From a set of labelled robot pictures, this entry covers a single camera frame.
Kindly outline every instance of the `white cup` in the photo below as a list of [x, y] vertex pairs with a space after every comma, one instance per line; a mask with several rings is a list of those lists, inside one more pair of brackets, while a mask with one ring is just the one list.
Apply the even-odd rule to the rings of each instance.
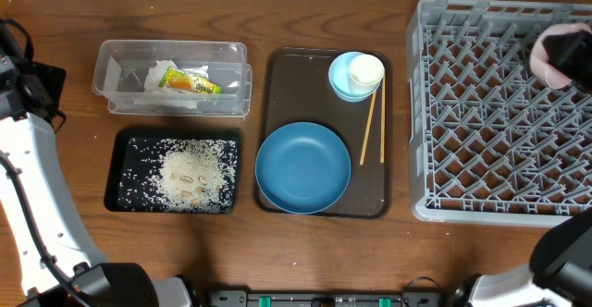
[[364, 54], [350, 63], [348, 85], [352, 95], [362, 96], [373, 92], [385, 76], [385, 66], [378, 57]]

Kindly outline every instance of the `chopsticks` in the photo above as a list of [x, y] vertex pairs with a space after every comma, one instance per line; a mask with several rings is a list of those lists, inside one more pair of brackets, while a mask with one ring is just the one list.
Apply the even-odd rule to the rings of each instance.
[[387, 92], [387, 90], [385, 90], [385, 78], [386, 75], [382, 78], [382, 84], [380, 84], [380, 87], [382, 87], [382, 107], [380, 109], [380, 164], [384, 164], [385, 162], [385, 93]]
[[[382, 107], [380, 110], [380, 163], [383, 164], [385, 162], [385, 77], [382, 78], [382, 83], [380, 86], [382, 87]], [[370, 126], [372, 125], [372, 115], [374, 114], [374, 102], [376, 101], [376, 92], [372, 93], [372, 102], [370, 103], [370, 110], [368, 111], [368, 121], [366, 122], [366, 132], [364, 134], [364, 144], [362, 145], [362, 155], [360, 156], [360, 166], [364, 164], [364, 159], [366, 157], [366, 147], [368, 145], [368, 135], [370, 134]]]
[[370, 111], [368, 112], [368, 122], [366, 122], [366, 133], [364, 134], [364, 144], [362, 145], [362, 156], [360, 157], [360, 166], [364, 164], [366, 157], [366, 145], [368, 144], [368, 133], [370, 133], [370, 125], [372, 124], [372, 113], [374, 112], [374, 101], [376, 100], [376, 92], [372, 93], [372, 102], [370, 103]]

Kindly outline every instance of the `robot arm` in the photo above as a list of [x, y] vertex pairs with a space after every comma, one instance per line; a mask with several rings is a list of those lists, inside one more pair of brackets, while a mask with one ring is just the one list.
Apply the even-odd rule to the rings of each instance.
[[68, 293], [89, 306], [190, 307], [180, 278], [152, 282], [136, 264], [109, 264], [69, 193], [51, 125], [65, 72], [32, 62], [0, 19], [0, 200], [17, 243], [27, 306], [56, 306]]
[[473, 307], [592, 306], [592, 209], [547, 232], [530, 264], [477, 278], [468, 302]]

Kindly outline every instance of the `blue plate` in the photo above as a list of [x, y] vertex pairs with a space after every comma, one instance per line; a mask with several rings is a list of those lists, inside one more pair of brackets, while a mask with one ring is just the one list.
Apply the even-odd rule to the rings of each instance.
[[255, 176], [265, 197], [293, 214], [333, 205], [350, 182], [352, 162], [333, 131], [315, 123], [292, 123], [274, 131], [257, 154]]

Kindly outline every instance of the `gray dish rack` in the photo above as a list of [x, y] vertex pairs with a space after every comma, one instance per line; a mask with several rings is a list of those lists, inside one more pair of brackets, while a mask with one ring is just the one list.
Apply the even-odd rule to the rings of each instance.
[[592, 97], [527, 65], [592, 6], [421, 0], [407, 28], [410, 186], [420, 220], [553, 227], [592, 206]]

